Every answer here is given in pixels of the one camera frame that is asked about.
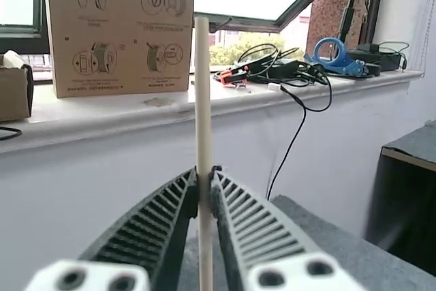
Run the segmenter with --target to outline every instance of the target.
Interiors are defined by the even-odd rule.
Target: window sill
[[[422,77],[421,72],[385,72],[367,80],[330,78],[333,96],[340,93],[395,85]],[[290,88],[301,99],[328,95],[328,88],[313,85]],[[49,144],[96,138],[159,125],[190,121],[194,118],[195,89],[188,92],[79,97],[57,99],[51,85],[35,87],[32,117],[15,123],[0,123],[21,129],[22,136],[1,143],[0,153]],[[240,112],[293,100],[282,92],[269,91],[266,85],[247,85],[246,89],[223,87],[211,81],[212,115]]]

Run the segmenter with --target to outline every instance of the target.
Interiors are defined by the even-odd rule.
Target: window frame
[[[33,0],[33,25],[1,25],[0,53],[9,49],[20,55],[50,53],[45,0]]]
[[[209,19],[211,31],[215,31],[227,20],[223,29],[246,32],[279,33],[292,22],[314,0],[295,0],[276,20],[263,20],[241,16],[228,16],[194,12],[194,16],[204,16]]]
[[[232,16],[231,20],[222,26],[223,22],[229,20],[229,16],[201,12],[194,12],[194,16],[208,17],[210,30],[214,32],[219,28],[230,31],[279,33],[313,1],[295,0],[276,20]],[[366,22],[362,24],[359,43],[372,42],[377,24],[380,0],[368,0],[368,2],[369,10]],[[12,49],[21,55],[50,54],[46,0],[34,0],[34,27],[8,28],[10,31],[7,33],[0,28],[0,53]]]

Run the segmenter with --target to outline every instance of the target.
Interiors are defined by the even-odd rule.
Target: blue plastic part
[[[338,50],[337,56],[331,61],[322,59],[318,55],[322,45],[328,42],[334,44]],[[335,37],[325,37],[324,39],[321,39],[315,45],[315,49],[313,49],[313,57],[310,57],[308,54],[306,54],[305,59],[312,63],[320,63],[326,70],[336,74],[362,76],[365,73],[365,63],[360,60],[354,61],[348,57],[345,44]]]

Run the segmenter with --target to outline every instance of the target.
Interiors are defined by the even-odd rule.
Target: table
[[[324,251],[334,256],[351,275],[372,291],[434,290],[436,278],[330,224],[285,196],[272,203],[291,217]],[[214,291],[228,291],[217,233],[213,242]],[[199,290],[198,240],[187,241],[178,289]]]

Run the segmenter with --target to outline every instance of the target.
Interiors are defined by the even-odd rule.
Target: white stick
[[[211,71],[209,68],[209,20],[196,17],[196,134],[200,252],[200,291],[212,291],[212,213],[209,174],[212,171]]]

